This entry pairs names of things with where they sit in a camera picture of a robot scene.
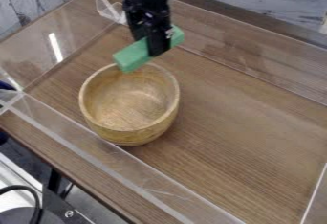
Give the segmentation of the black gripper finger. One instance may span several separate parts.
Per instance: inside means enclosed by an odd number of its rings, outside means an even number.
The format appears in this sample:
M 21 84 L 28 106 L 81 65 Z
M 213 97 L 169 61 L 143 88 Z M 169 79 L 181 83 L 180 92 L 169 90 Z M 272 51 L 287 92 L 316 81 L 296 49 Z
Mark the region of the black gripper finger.
M 133 40 L 140 40 L 144 36 L 144 16 L 140 11 L 125 11 L 127 22 L 133 36 Z
M 147 21 L 144 29 L 148 56 L 159 56 L 171 48 L 172 26 L 165 22 Z

